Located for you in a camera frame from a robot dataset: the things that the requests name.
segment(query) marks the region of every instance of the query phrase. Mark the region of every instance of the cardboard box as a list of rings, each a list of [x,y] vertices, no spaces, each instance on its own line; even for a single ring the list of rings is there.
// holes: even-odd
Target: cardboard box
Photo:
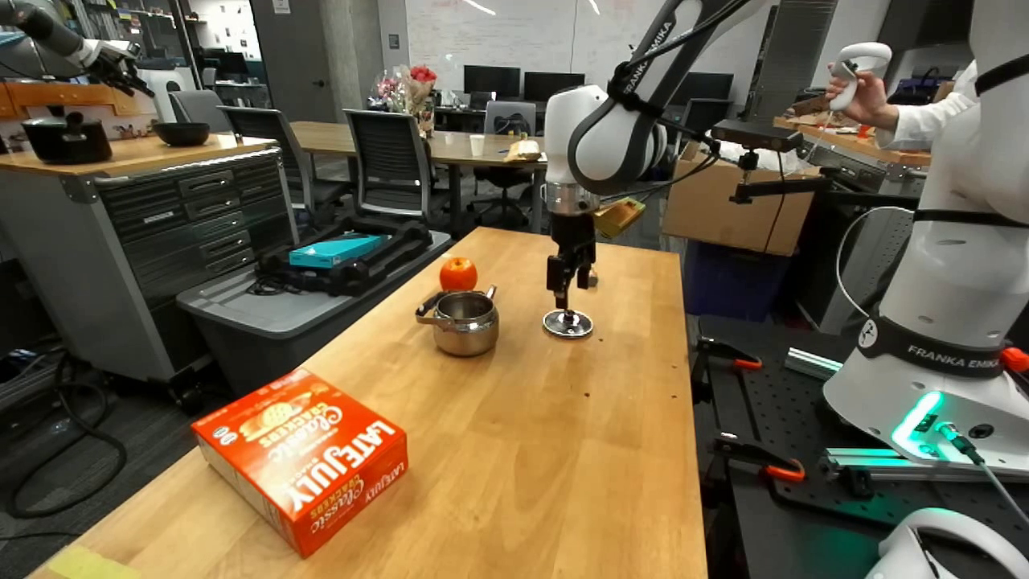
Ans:
[[[295,370],[194,424],[212,469],[300,558],[316,554],[409,469],[409,435]]]
[[[696,168],[700,161],[703,153],[687,147],[674,163],[674,176]],[[807,168],[802,173],[792,173],[792,179],[797,176],[817,179],[817,172]],[[781,173],[748,172],[746,179],[781,179]],[[744,172],[728,161],[716,161],[713,168],[679,179],[669,192],[663,231],[674,240],[792,258],[797,252],[814,192],[757,196],[752,204],[740,207],[734,204],[740,183]]]

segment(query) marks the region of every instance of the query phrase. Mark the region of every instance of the green light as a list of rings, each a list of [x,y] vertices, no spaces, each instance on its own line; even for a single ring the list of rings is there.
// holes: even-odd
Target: green light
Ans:
[[[941,407],[941,394],[939,394],[939,389],[925,394],[925,397],[903,416],[903,422],[896,424],[895,445],[903,449],[907,453],[929,453],[929,450],[925,450],[925,435],[918,430],[918,424],[923,424],[929,416],[939,416],[939,407]]]

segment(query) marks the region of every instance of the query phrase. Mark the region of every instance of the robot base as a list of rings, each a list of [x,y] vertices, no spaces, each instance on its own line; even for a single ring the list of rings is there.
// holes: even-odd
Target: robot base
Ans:
[[[543,331],[562,342],[581,342],[593,334],[593,318],[574,310],[553,310],[543,315]]]
[[[983,466],[1029,476],[1029,398],[1001,374],[993,379],[932,374],[896,357],[850,354],[823,389],[840,417],[883,441],[907,461],[967,466],[953,449],[975,441]]]

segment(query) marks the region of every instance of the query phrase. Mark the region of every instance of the cabinet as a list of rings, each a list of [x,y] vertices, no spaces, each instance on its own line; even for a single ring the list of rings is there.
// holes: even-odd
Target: cabinet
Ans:
[[[6,172],[0,223],[69,354],[163,383],[206,362],[176,292],[283,256],[295,224],[275,147],[144,168]]]

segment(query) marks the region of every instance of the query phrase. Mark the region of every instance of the ceiling light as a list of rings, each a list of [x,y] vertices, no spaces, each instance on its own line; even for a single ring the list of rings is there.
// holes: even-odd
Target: ceiling light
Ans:
[[[462,3],[474,6],[474,10],[480,10],[480,13],[484,13],[484,16],[494,16],[492,6],[482,6],[482,3],[476,3],[476,0],[462,0]]]

